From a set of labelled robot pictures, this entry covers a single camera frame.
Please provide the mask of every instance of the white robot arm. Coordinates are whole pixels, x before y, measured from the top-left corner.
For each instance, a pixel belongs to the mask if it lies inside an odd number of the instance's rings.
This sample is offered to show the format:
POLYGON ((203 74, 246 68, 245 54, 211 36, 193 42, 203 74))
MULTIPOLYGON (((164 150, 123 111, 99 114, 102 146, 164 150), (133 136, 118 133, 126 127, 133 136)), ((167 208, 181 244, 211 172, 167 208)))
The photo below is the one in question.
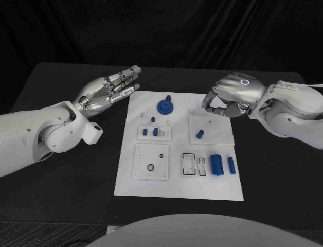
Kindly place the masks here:
POLYGON ((323 84, 278 81, 269 87, 249 75, 229 74, 213 85, 201 107, 226 117, 247 114, 278 137, 292 137, 323 150, 323 84), (213 108, 219 97, 226 108, 213 108))
POLYGON ((0 115, 0 177, 71 149, 80 139, 94 144, 102 128, 87 119, 103 112, 138 88, 123 88, 138 77, 132 66, 99 77, 80 90, 73 102, 63 101, 40 110, 0 115))

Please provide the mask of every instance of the table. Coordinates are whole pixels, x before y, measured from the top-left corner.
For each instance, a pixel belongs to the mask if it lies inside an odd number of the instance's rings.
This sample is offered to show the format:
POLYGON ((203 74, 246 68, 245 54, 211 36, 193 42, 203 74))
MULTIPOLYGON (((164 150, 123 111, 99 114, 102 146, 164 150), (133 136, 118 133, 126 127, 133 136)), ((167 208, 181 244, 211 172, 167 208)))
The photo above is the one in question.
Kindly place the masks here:
MULTIPOLYGON (((12 112, 73 100, 90 80, 126 67, 40 63, 12 112)), ((142 68, 136 82, 144 91, 206 93, 229 72, 142 68)), ((302 83, 297 73, 242 72, 266 85, 278 79, 302 83)), ((246 116, 230 120, 243 202, 113 196, 126 106, 125 99, 90 118, 103 129, 94 145, 80 141, 0 178, 0 221, 123 225, 154 216, 203 213, 285 229, 323 229, 323 151, 275 137, 246 116)))

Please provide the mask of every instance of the black curtain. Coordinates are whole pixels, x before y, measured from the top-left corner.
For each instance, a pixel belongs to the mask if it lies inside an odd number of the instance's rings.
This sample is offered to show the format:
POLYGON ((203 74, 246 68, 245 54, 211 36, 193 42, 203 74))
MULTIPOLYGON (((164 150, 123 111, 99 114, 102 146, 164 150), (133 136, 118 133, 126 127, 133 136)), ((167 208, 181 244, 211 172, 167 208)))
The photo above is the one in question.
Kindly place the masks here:
POLYGON ((0 0, 0 32, 0 71, 17 68, 1 79, 22 74, 9 102, 38 62, 291 71, 323 83, 323 0, 0 0))

